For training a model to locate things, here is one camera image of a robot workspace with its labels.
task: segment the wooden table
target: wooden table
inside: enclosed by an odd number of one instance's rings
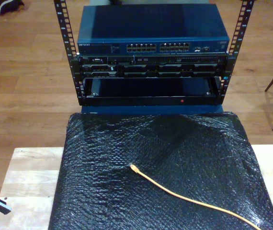
[[[273,203],[273,145],[252,146]],[[63,148],[14,150],[0,193],[12,213],[0,213],[0,230],[46,230]]]

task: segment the network switch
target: network switch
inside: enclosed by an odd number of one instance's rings
[[[215,4],[85,6],[78,37],[87,56],[226,52],[228,43]]]

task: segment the open frame rack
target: open frame rack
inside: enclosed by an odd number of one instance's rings
[[[203,60],[206,60],[206,63],[208,62],[207,60],[209,60],[209,63],[215,63],[216,65],[214,69],[210,69],[210,67],[205,67],[204,70],[202,69],[199,72],[197,72],[196,70],[196,73],[190,71],[179,71],[175,74],[171,70],[165,71],[165,69],[163,70],[163,73],[159,73],[159,68],[166,67],[160,67],[157,63],[158,57],[154,56],[147,57],[146,55],[134,55],[126,57],[108,57],[102,55],[98,58],[98,60],[79,56],[77,54],[75,46],[66,0],[54,0],[62,38],[68,57],[69,66],[73,77],[79,104],[82,106],[222,104],[247,29],[254,1],[255,0],[242,1],[242,6],[239,12],[234,35],[232,37],[230,48],[227,53],[201,53],[183,55],[185,58],[188,58],[188,60],[186,60],[186,62],[184,63],[185,66],[189,66],[190,69],[197,69],[197,63]],[[174,59],[182,58],[183,56],[159,55],[159,58],[162,59],[161,62],[163,63],[173,64],[175,63]],[[136,81],[137,77],[135,77],[136,75],[133,73],[134,71],[131,70],[131,68],[133,68],[133,65],[139,65],[142,66],[141,68],[146,68],[147,64],[151,63],[150,58],[154,58],[155,64],[157,64],[155,66],[157,70],[154,73],[146,74],[154,75],[144,76],[144,78],[141,78],[141,80],[139,78],[138,81]],[[97,76],[86,75],[85,72],[87,72],[88,70],[85,70],[84,68],[88,68],[88,66],[90,66],[91,64],[97,64],[96,67],[105,68],[106,71],[111,71],[109,72],[111,73],[111,75],[100,76],[99,78],[97,78]],[[118,72],[117,69],[125,69],[125,71]],[[154,78],[159,77],[159,81],[153,81]],[[104,87],[106,89],[109,83],[114,80],[114,78],[117,78],[114,92],[111,92],[111,94],[105,96],[95,93],[95,90],[93,90],[93,88],[97,88],[99,86],[100,88]],[[199,94],[191,96],[181,95],[180,93],[178,93],[178,95],[164,95],[162,93],[161,95],[159,94],[158,96],[155,96],[150,95],[150,92],[147,92],[149,94],[146,95],[138,92],[138,87],[141,87],[142,84],[151,84],[152,86],[156,86],[156,88],[161,87],[160,91],[164,92],[165,89],[163,87],[170,84],[169,79],[172,79],[173,85],[171,84],[171,86],[173,88],[176,88],[179,84],[184,84],[187,86],[190,85],[191,90],[193,90],[192,88],[195,88],[200,81],[204,81],[205,85],[208,86],[209,90],[204,89],[203,93],[200,92]],[[123,95],[118,95],[117,92],[119,90],[122,90],[124,86],[128,88],[126,90],[127,95],[125,95],[125,92],[123,93]]]

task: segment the server rack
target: server rack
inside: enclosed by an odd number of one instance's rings
[[[71,29],[71,24],[68,15],[67,3],[66,0],[54,0],[58,22],[60,26],[60,30],[62,33],[62,38],[66,50],[66,54],[68,57],[68,62],[73,78],[73,82],[75,85],[76,93],[78,102],[82,106],[87,105],[218,105],[222,104],[225,98],[228,85],[232,76],[232,72],[242,45],[242,41],[247,29],[247,25],[250,19],[250,14],[254,5],[254,0],[243,0],[242,6],[239,12],[239,17],[237,20],[237,24],[235,27],[235,31],[232,37],[232,41],[230,44],[229,51],[225,54],[215,54],[209,55],[206,53],[202,53],[199,55],[189,55],[190,58],[197,59],[205,59],[205,58],[216,58],[221,59],[223,58],[224,61],[222,63],[216,63],[217,65],[220,64],[220,68],[218,69],[218,75],[203,77],[202,79],[205,81],[205,85],[208,85],[209,90],[204,91],[204,93],[200,92],[198,95],[117,95],[116,90],[114,93],[109,95],[98,95],[95,92],[95,85],[101,86],[101,82],[105,85],[108,85],[108,81],[111,81],[112,77],[108,79],[104,79],[103,81],[97,83],[98,79],[95,76],[85,76],[83,74],[82,66],[86,64],[84,57],[79,56],[77,54],[75,41],[73,37],[73,31]],[[165,58],[172,58],[172,55],[166,55]],[[107,64],[109,67],[118,67],[118,63],[109,57],[101,56],[100,60],[102,61],[101,64]],[[132,60],[132,64],[144,64],[144,58],[142,56],[134,57]],[[188,76],[189,85],[197,84],[193,76]],[[172,76],[168,75],[164,80],[160,80],[160,85],[158,87],[163,87],[163,82],[167,83],[167,78],[173,78]],[[113,79],[117,81],[119,87],[123,87],[126,83],[130,83],[133,85],[133,76],[129,77],[129,80],[123,81],[121,79]],[[184,84],[182,78],[178,78],[178,84]]]

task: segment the wooden floor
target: wooden floor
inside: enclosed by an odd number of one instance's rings
[[[77,38],[82,6],[68,0]],[[231,37],[241,2],[217,3]],[[0,16],[0,189],[14,148],[63,146],[68,118],[80,112],[52,0],[24,0]],[[252,144],[273,144],[273,0],[255,3],[224,110],[236,113]]]

